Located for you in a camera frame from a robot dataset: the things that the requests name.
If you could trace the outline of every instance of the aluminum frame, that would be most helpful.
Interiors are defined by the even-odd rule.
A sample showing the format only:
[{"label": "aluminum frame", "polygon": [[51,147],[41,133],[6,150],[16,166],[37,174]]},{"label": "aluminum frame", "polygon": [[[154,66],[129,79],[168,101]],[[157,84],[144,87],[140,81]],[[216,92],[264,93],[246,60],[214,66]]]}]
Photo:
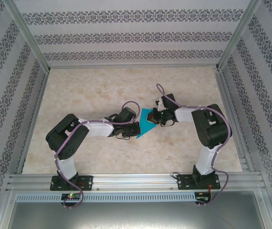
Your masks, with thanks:
[{"label": "aluminum frame", "polygon": [[31,51],[34,53],[36,59],[40,63],[42,69],[45,73],[49,73],[50,66],[47,63],[47,60],[41,51],[38,43],[36,42],[34,35],[32,34],[30,28],[28,27],[25,19],[23,18],[20,10],[15,4],[14,0],[3,0],[4,5],[8,9],[10,15],[13,17],[15,23],[20,29],[22,35],[24,36],[26,42],[28,43]]},{"label": "aluminum frame", "polygon": [[242,36],[245,28],[247,27],[247,24],[250,22],[253,14],[258,8],[260,2],[261,0],[251,0],[249,5],[245,9],[245,12],[243,13],[241,20],[239,21],[239,24],[236,27],[235,32],[231,36],[230,41],[228,42],[217,64],[219,70],[222,70],[224,66],[226,65],[227,60],[229,59],[234,48],[236,47],[240,37]]},{"label": "aluminum frame", "polygon": [[87,68],[187,68],[187,67],[215,67],[215,63],[173,63],[173,64],[94,64],[94,65],[63,65],[52,66],[52,69],[87,69]]},{"label": "aluminum frame", "polygon": [[[169,173],[164,174],[91,174],[92,191],[87,193],[179,193],[205,192],[207,190],[178,190],[177,181]],[[226,177],[218,174],[221,186]],[[67,193],[50,191],[52,174],[10,175],[3,202],[0,206],[0,229],[8,228],[16,197],[19,193]],[[253,191],[266,229],[272,229],[272,205],[261,172],[231,172],[226,192]]]},{"label": "aluminum frame", "polygon": [[16,170],[17,174],[22,173],[23,165],[25,163],[26,156],[27,156],[27,153],[28,153],[28,150],[29,150],[29,147],[30,147],[30,142],[31,142],[31,139],[32,139],[32,135],[33,135],[33,132],[34,132],[34,127],[35,127],[35,124],[36,124],[36,120],[37,120],[37,117],[39,115],[40,107],[41,107],[41,104],[42,104],[42,98],[43,98],[43,95],[45,93],[45,89],[46,89],[46,86],[47,86],[48,77],[49,77],[49,73],[46,73],[45,76],[44,76],[42,90],[41,90],[41,92],[39,94],[38,103],[37,103],[37,106],[36,106],[35,111],[34,111],[33,119],[32,119],[32,121],[30,123],[29,135],[27,136],[27,139],[26,139],[26,142],[25,142],[25,147],[23,148],[23,151],[22,151],[22,154],[21,154],[20,163],[18,164],[18,167],[17,167],[17,170]]},{"label": "aluminum frame", "polygon": [[237,148],[238,155],[240,157],[240,162],[241,162],[241,156],[244,157],[245,163],[247,165],[247,170],[251,172],[255,171],[251,162],[251,157],[249,155],[249,152],[247,150],[247,147],[243,138],[242,131],[240,129],[237,114],[235,112],[232,100],[230,98],[230,93],[226,86],[223,73],[219,72],[217,69],[214,69],[214,74],[215,74],[218,88],[220,91],[221,99],[224,104],[225,112],[228,117],[228,122],[230,123],[231,129],[232,129],[233,139],[235,142],[235,146]]}]

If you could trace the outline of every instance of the metal ledge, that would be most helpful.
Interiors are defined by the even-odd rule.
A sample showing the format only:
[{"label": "metal ledge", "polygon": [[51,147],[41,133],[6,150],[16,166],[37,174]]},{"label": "metal ledge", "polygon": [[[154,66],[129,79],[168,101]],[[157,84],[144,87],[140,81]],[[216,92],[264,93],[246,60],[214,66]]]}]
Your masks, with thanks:
[{"label": "metal ledge", "polygon": [[53,65],[52,69],[85,69],[85,68],[187,68],[212,67],[215,63],[172,63],[172,64],[92,64],[92,65]]},{"label": "metal ledge", "polygon": [[220,95],[224,104],[225,112],[228,117],[228,121],[231,125],[232,131],[233,131],[233,138],[235,141],[235,146],[237,148],[237,152],[240,156],[244,156],[246,166],[244,162],[242,163],[241,160],[241,167],[244,170],[254,171],[253,165],[251,163],[251,157],[249,155],[249,152],[247,150],[247,146],[245,144],[242,131],[240,129],[239,121],[232,103],[232,100],[230,98],[230,94],[228,91],[228,88],[225,83],[225,79],[222,72],[215,71],[216,81],[218,84],[218,88],[220,91]]},{"label": "metal ledge", "polygon": [[[90,174],[94,176],[93,190],[96,192],[188,192],[178,190],[177,181],[171,174]],[[221,186],[226,176],[218,174]],[[52,193],[50,182],[53,175],[10,175],[6,192],[8,193]],[[265,189],[261,172],[229,173],[230,180],[224,191],[258,191]],[[190,190],[204,192],[207,190]]]},{"label": "metal ledge", "polygon": [[35,124],[36,124],[36,120],[37,120],[37,117],[39,115],[40,107],[41,107],[41,104],[42,104],[42,98],[43,98],[43,95],[45,93],[45,89],[46,89],[46,86],[47,86],[48,77],[49,77],[49,73],[46,73],[45,76],[44,76],[44,79],[43,79],[42,89],[41,89],[40,94],[39,94],[39,98],[38,98],[38,102],[37,102],[36,107],[35,107],[33,118],[32,118],[32,121],[30,123],[29,134],[27,136],[27,139],[26,139],[26,142],[25,142],[25,145],[24,145],[24,149],[23,149],[23,152],[21,154],[20,163],[19,163],[17,171],[16,171],[17,174],[22,173],[22,169],[23,169],[23,166],[24,166],[24,163],[25,163],[25,160],[26,160],[26,156],[27,156],[27,153],[28,153],[28,150],[29,150],[29,147],[30,147],[30,142],[31,142],[31,139],[32,139],[32,135],[33,135],[33,132],[34,132],[34,127],[35,127]]}]

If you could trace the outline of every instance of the black mounting bracket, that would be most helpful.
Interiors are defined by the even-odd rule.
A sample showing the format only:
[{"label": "black mounting bracket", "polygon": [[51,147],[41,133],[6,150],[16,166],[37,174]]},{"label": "black mounting bracket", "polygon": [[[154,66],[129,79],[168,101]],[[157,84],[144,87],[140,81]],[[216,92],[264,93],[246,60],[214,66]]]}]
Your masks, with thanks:
[{"label": "black mounting bracket", "polygon": [[210,179],[201,181],[198,185],[195,183],[192,174],[179,174],[176,179],[178,180],[179,190],[199,190],[199,189],[220,189],[220,180],[217,174],[214,174]]},{"label": "black mounting bracket", "polygon": [[[93,176],[76,175],[69,181],[80,187],[82,191],[91,191],[93,178]],[[77,191],[77,189],[63,180],[61,176],[53,176],[51,179],[50,191]]]}]

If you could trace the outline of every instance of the robotic arm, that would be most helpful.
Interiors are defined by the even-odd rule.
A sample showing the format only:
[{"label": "robotic arm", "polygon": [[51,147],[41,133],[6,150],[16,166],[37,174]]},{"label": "robotic arm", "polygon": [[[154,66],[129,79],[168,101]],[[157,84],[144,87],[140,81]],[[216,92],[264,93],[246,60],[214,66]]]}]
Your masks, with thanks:
[{"label": "robotic arm", "polygon": [[[73,136],[69,139],[65,147],[59,153],[57,164],[65,178],[73,183],[77,183],[78,174],[74,166],[73,155],[79,148],[84,139],[105,136],[112,137],[121,134],[122,139],[128,140],[132,136],[140,134],[139,122],[125,125],[113,125],[111,123],[125,123],[136,117],[136,113],[128,107],[125,107],[119,114],[113,114],[96,122],[84,123],[80,126]],[[68,135],[66,132],[72,132],[77,125],[84,122],[84,119],[77,118],[74,114],[68,114],[55,128],[53,128],[46,136],[49,148],[57,152]]]},{"label": "robotic arm", "polygon": [[[168,94],[167,97],[175,101],[173,94]],[[164,96],[156,101],[156,105],[158,105],[158,108],[153,108],[153,111],[147,115],[147,120],[152,123],[171,126],[176,122],[194,122],[199,140],[203,146],[199,160],[193,167],[191,182],[194,182],[197,187],[207,186],[207,182],[215,178],[215,171],[211,167],[211,162],[217,148],[225,142],[228,135],[224,120],[209,110],[180,108]],[[223,115],[218,105],[212,104],[208,107]],[[166,125],[167,121],[172,121],[172,124]]]}]

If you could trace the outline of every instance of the wire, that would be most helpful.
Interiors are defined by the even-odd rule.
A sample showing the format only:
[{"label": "wire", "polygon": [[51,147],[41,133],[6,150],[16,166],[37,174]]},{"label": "wire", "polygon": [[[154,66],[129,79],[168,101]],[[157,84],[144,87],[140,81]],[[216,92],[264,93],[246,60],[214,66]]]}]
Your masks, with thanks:
[{"label": "wire", "polygon": [[208,184],[208,189],[209,189],[209,191],[208,191],[209,192],[209,197],[208,198],[210,198],[211,197],[211,184],[210,183]]},{"label": "wire", "polygon": [[56,168],[57,168],[57,170],[58,170],[60,176],[61,176],[68,184],[70,184],[71,186],[73,186],[74,188],[76,188],[77,190],[79,190],[79,191],[80,191],[80,194],[81,194],[81,200],[80,200],[78,203],[76,203],[75,205],[70,206],[70,207],[65,205],[65,202],[68,200],[68,199],[65,199],[64,202],[63,202],[64,208],[72,209],[72,208],[75,208],[75,207],[79,206],[80,204],[82,204],[82,202],[83,202],[83,200],[84,200],[84,192],[82,191],[82,188],[80,188],[80,187],[78,187],[77,185],[75,185],[74,183],[70,182],[70,180],[67,179],[67,178],[64,176],[64,174],[61,172],[61,169],[60,169],[60,166],[59,166],[59,162],[58,162],[58,156],[59,156],[60,152],[64,149],[65,145],[66,145],[67,142],[70,140],[70,138],[74,135],[74,133],[76,132],[76,130],[77,130],[80,126],[82,126],[83,124],[85,124],[85,123],[93,123],[93,122],[95,122],[95,123],[106,123],[106,124],[112,124],[112,125],[126,125],[126,124],[130,124],[130,123],[135,122],[135,120],[136,120],[136,119],[139,117],[139,115],[140,115],[140,106],[139,106],[139,104],[138,104],[137,102],[135,102],[135,101],[127,101],[126,103],[124,103],[124,104],[122,105],[121,110],[123,110],[123,108],[125,107],[125,105],[127,105],[127,104],[129,104],[129,103],[136,104],[137,107],[138,107],[138,113],[137,113],[136,117],[133,118],[131,121],[125,122],[125,123],[113,123],[113,122],[103,121],[103,120],[86,120],[86,121],[84,121],[84,122],[79,123],[79,124],[75,127],[75,129],[73,129],[73,131],[69,134],[69,136],[66,138],[66,140],[65,140],[65,141],[63,142],[63,144],[61,145],[61,147],[58,149],[58,151],[56,151],[56,153],[55,153],[55,155],[54,155],[54,160],[55,160],[55,166],[56,166]]},{"label": "wire", "polygon": [[162,93],[162,95],[164,97],[166,97],[168,100],[170,100],[171,102],[173,102],[174,104],[178,105],[179,107],[184,107],[184,108],[189,108],[189,109],[206,109],[206,110],[209,110],[209,111],[212,111],[214,112],[215,114],[217,114],[218,116],[220,116],[221,119],[223,119],[223,121],[225,122],[225,125],[227,127],[227,138],[225,140],[225,142],[223,144],[221,144],[217,149],[216,149],[216,152],[212,158],[212,161],[211,161],[211,167],[214,171],[216,172],[219,172],[219,173],[223,173],[226,175],[226,181],[225,181],[225,184],[224,186],[221,188],[220,192],[215,196],[215,198],[213,200],[211,200],[209,203],[207,203],[206,205],[209,205],[211,204],[213,201],[215,201],[217,198],[219,198],[219,196],[221,195],[221,193],[223,192],[223,190],[225,189],[225,187],[227,186],[228,184],[228,180],[229,180],[229,175],[227,172],[225,171],[222,171],[222,170],[218,170],[214,167],[214,161],[216,160],[216,157],[219,153],[219,151],[228,143],[229,139],[230,139],[230,133],[231,133],[231,130],[230,130],[230,125],[227,121],[227,119],[220,113],[218,112],[217,110],[215,109],[212,109],[210,107],[206,107],[206,106],[186,106],[186,105],[181,105],[179,103],[177,103],[176,101],[174,101],[173,99],[171,99],[170,97],[168,97],[166,94],[165,94],[165,90],[163,88],[162,85],[160,85],[159,83],[156,84],[156,87],[157,89]]},{"label": "wire", "polygon": [[178,179],[178,176],[180,175],[180,173],[177,173],[177,172],[175,172],[175,173],[172,173],[172,177],[175,179],[175,180],[177,180]]}]

